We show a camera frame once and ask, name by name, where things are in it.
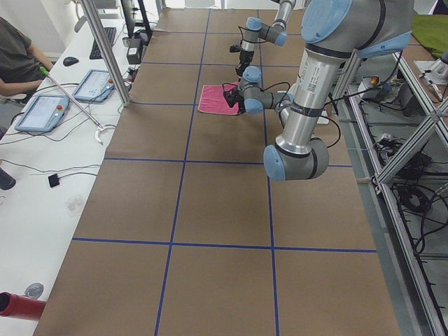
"pink cloth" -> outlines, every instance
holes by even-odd
[[[224,88],[229,90],[233,86],[232,84],[225,84]],[[204,85],[198,110],[203,113],[235,116],[238,114],[238,104],[235,104],[232,108],[227,105],[223,96],[222,85]]]

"dark gray shirt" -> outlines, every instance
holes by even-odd
[[[42,65],[27,52],[31,39],[0,17],[0,78],[5,83],[23,83],[44,79]]]

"person's arm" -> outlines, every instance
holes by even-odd
[[[51,61],[45,56],[43,52],[39,48],[37,48],[33,43],[29,45],[27,52],[34,56],[36,60],[38,60],[42,65],[47,69],[51,70],[53,68],[53,64]]]
[[[32,82],[24,83],[5,83],[0,78],[0,95],[12,96],[17,93],[26,93],[35,90],[42,83],[42,80],[33,80]]]

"round metal object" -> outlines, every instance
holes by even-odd
[[[43,293],[43,284],[36,282],[29,285],[25,291],[25,296],[32,299],[39,299]]]

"tablet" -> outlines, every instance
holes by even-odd
[[[79,102],[102,102],[114,88],[107,70],[91,69],[79,83],[73,97]]]
[[[31,101],[14,128],[17,131],[49,132],[57,126],[69,104],[67,96],[40,94]]]

